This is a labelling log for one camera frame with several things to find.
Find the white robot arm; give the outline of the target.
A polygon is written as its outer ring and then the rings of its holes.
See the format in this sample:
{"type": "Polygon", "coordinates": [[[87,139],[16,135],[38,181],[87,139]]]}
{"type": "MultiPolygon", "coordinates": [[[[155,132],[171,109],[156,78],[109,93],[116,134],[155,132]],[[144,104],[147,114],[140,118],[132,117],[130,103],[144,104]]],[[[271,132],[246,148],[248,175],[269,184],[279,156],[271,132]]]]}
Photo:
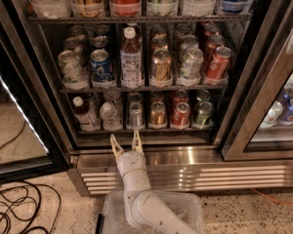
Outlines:
{"type": "Polygon", "coordinates": [[[110,135],[110,144],[124,185],[127,222],[134,228],[149,226],[163,234],[198,234],[179,219],[151,189],[139,131],[134,131],[130,151],[121,147],[114,134],[110,135]]]}

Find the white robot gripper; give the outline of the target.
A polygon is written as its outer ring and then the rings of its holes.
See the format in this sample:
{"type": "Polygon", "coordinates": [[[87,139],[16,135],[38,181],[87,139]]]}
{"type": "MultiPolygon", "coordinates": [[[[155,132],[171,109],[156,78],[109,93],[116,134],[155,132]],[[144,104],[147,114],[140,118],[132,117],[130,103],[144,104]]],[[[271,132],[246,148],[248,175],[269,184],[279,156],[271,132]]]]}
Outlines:
{"type": "Polygon", "coordinates": [[[110,135],[110,144],[115,156],[118,171],[122,177],[126,175],[147,175],[146,158],[138,129],[134,130],[132,150],[124,152],[114,134],[110,135]]]}

